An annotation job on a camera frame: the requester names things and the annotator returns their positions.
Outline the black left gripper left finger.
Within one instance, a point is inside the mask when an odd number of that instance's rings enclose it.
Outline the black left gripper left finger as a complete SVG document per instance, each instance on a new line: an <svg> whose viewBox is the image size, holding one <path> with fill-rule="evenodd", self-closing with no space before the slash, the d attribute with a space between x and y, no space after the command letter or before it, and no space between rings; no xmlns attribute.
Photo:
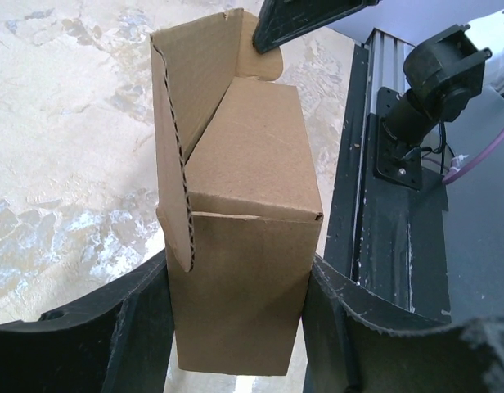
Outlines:
<svg viewBox="0 0 504 393"><path fill-rule="evenodd" d="M0 392L161 392L173 332L160 251L35 322L0 324Z"/></svg>

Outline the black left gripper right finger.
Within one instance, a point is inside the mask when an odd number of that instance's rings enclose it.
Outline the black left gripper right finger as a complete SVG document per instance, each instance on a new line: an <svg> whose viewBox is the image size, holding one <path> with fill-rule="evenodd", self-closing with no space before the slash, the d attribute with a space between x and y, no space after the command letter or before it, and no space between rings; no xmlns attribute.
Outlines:
<svg viewBox="0 0 504 393"><path fill-rule="evenodd" d="M306 392L504 392L504 318L441 324L315 256L302 321Z"/></svg>

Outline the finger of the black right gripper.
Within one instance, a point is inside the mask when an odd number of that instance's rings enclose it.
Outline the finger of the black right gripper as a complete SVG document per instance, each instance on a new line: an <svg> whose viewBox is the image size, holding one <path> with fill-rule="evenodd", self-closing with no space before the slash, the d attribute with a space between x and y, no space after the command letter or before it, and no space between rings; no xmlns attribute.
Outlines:
<svg viewBox="0 0 504 393"><path fill-rule="evenodd" d="M264 54L378 3L378 0L267 0L259 11L252 44L257 53Z"/></svg>

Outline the brown cardboard paper box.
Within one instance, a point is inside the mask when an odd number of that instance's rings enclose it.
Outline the brown cardboard paper box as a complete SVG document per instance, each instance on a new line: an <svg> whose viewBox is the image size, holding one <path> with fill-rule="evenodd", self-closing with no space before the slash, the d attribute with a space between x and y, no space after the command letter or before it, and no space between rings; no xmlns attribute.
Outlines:
<svg viewBox="0 0 504 393"><path fill-rule="evenodd" d="M257 23L234 8L150 36L156 215L192 372L286 375L322 227L299 93Z"/></svg>

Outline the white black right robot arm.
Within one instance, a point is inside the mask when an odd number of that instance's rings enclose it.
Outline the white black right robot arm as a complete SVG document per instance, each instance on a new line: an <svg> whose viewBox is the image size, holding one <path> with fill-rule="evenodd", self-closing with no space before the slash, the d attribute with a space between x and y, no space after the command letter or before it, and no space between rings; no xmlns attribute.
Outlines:
<svg viewBox="0 0 504 393"><path fill-rule="evenodd" d="M417 147L439 122L452 122L483 88L504 80L504 5L482 1L482 14L463 20L473 1L394 2L389 29L421 33L403 63L408 90L382 119L383 134L398 146ZM264 54L379 1L266 1L253 45Z"/></svg>

